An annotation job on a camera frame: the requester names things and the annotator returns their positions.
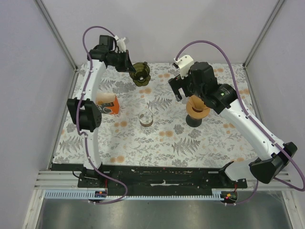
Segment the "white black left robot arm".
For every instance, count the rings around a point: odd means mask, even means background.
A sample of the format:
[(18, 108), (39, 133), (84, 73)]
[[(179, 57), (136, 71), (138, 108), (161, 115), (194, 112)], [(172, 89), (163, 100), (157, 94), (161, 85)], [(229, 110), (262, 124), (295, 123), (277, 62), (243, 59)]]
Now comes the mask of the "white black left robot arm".
[(99, 43), (87, 52), (88, 65), (83, 82), (76, 96), (67, 100), (72, 122), (84, 143), (85, 160), (83, 166), (94, 170), (100, 168), (102, 159), (98, 150), (98, 128), (102, 122), (102, 113), (96, 105), (96, 96), (102, 76), (107, 67), (112, 66), (118, 72), (134, 73), (135, 69), (126, 49), (126, 38), (101, 35)]

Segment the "dark green glass jar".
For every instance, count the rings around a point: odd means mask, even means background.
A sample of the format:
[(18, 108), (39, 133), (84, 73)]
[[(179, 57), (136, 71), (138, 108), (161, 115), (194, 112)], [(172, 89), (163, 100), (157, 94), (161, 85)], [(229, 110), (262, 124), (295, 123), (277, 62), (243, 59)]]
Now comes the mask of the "dark green glass jar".
[(137, 62), (133, 65), (135, 72), (129, 73), (136, 86), (147, 86), (151, 80), (150, 67), (147, 62)]

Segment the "single brown paper coffee filter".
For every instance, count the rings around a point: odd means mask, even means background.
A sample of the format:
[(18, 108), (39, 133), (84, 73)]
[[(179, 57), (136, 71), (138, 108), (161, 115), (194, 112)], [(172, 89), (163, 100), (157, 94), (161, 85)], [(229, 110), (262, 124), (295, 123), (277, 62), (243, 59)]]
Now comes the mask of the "single brown paper coffee filter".
[(190, 96), (188, 102), (190, 103), (191, 108), (195, 112), (202, 112), (203, 110), (205, 110), (207, 108), (205, 103), (199, 97), (197, 97), (195, 95)]

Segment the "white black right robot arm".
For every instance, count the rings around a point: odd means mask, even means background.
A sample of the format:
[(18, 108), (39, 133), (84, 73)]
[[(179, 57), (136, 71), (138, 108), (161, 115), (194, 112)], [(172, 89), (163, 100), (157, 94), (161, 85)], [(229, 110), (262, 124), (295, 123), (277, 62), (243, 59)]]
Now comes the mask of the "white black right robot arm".
[(239, 102), (232, 86), (217, 82), (214, 70), (207, 62), (176, 61), (174, 66), (180, 73), (168, 83), (177, 101), (182, 99), (179, 89), (187, 97), (199, 97), (207, 107), (233, 124), (257, 153), (257, 158), (226, 164), (222, 168), (224, 172), (218, 176), (219, 184), (228, 188), (242, 178), (270, 183), (289, 162), (281, 150), (294, 156), (296, 145), (284, 143), (263, 126), (245, 104)]

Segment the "round bamboo dripper holder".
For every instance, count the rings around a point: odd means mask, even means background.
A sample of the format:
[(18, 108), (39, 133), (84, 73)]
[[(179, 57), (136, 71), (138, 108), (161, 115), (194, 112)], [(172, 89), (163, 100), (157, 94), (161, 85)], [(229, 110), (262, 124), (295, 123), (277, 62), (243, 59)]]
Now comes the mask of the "round bamboo dripper holder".
[(186, 104), (186, 111), (193, 119), (203, 119), (208, 116), (210, 108), (207, 107), (201, 99), (195, 96), (189, 97)]

